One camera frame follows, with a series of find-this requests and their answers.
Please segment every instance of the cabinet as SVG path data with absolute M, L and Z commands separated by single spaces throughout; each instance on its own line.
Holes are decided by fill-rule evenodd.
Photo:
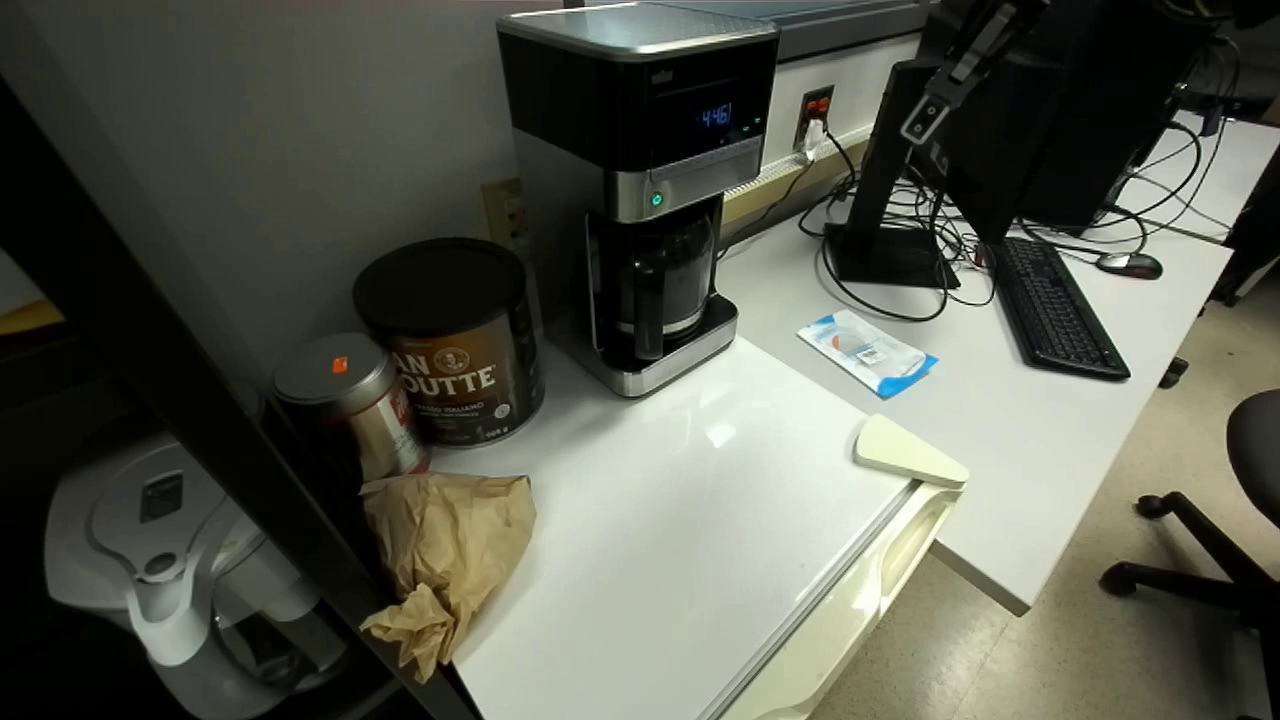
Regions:
M 357 631 L 392 593 L 351 498 L 319 491 L 335 483 L 270 425 L 258 392 L 228 386 L 9 85 L 0 85 L 0 157 L 0 243 L 66 315 L 62 334 L 0 349 L 5 530 L 18 547 L 18 593 L 5 593 L 5 606 L 18 614 L 9 615 L 18 627 L 18 653 L 9 661 L 34 658 L 24 665 L 34 673 L 27 699 L 81 698 L 98 707 L 107 698 L 147 694 L 142 677 L 118 685 L 118 673 L 138 661 L 137 647 L 132 661 L 92 658 L 87 669 L 113 679 L 104 698 L 61 673 L 61 644 L 82 658 L 98 647 L 104 624 L 76 624 L 81 615 L 43 601 L 38 535 L 50 482 L 76 443 L 127 425 L 158 425 L 311 577 L 347 631 L 351 673 L 323 698 L 294 698 L 300 715 L 377 715 L 410 707 L 410 699 L 427 715 L 477 715 L 451 673 L 417 688 L 395 673 L 389 647 Z

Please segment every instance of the white wall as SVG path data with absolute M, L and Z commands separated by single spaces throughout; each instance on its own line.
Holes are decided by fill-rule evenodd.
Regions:
M 371 255 L 484 230 L 477 187 L 515 173 L 491 22 L 539 6 L 0 0 L 0 64 L 167 297 L 220 306 L 257 375 L 357 329 Z M 868 129 L 902 50 L 780 69 L 766 160 L 816 85 L 836 85 L 838 138 Z

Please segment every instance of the black keyboard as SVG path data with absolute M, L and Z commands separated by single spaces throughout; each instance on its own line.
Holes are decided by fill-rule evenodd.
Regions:
M 1024 364 L 1127 379 L 1122 356 L 1052 243 L 1005 240 L 987 243 L 987 255 Z

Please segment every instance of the monitor stand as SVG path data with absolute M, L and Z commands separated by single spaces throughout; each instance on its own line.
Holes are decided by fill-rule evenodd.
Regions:
M 829 233 L 842 284 L 961 287 L 927 230 L 881 230 L 873 243 L 838 243 L 842 230 Z

